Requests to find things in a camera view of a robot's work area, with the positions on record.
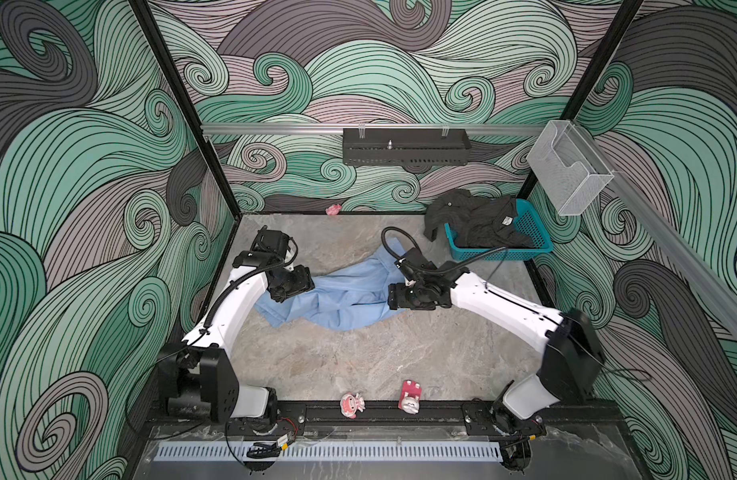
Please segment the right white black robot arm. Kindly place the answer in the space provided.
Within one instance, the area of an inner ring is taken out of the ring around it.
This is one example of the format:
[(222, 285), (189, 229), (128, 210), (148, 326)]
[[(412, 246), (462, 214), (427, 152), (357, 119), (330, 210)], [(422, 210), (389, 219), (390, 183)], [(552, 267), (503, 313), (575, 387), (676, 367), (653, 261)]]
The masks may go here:
[(539, 435), (540, 412), (564, 403), (581, 405), (592, 395), (606, 356), (595, 328), (580, 310), (562, 312), (530, 302), (490, 284), (468, 265), (481, 254), (438, 267), (423, 254), (418, 242), (404, 254), (387, 239), (390, 232), (409, 237), (398, 227), (382, 231), (383, 247), (394, 258), (405, 281), (389, 286), (392, 310), (433, 311), (458, 307), (508, 330), (542, 356), (537, 373), (511, 382), (491, 408), (498, 433), (516, 438)]

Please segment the light blue long sleeve shirt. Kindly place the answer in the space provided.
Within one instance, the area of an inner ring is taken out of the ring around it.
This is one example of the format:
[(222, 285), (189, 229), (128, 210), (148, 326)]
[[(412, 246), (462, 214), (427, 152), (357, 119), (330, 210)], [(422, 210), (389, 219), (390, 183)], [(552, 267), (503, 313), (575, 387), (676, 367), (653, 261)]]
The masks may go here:
[(254, 306), (270, 325), (308, 320), (334, 331), (365, 328), (399, 312), (388, 304), (389, 286), (405, 281), (384, 247), (364, 261), (314, 278), (314, 289), (282, 303), (264, 294)]

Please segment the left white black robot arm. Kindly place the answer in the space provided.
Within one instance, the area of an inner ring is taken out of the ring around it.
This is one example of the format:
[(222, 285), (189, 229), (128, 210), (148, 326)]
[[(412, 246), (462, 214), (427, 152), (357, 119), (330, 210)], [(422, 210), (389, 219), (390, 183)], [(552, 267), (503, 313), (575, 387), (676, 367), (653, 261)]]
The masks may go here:
[(278, 417), (274, 389), (242, 384), (230, 361), (232, 348), (258, 300), (282, 303), (314, 289), (310, 269), (294, 263), (292, 236), (264, 226), (250, 248), (234, 258), (228, 281), (206, 315), (158, 354), (154, 373), (162, 413), (180, 420), (226, 424)]

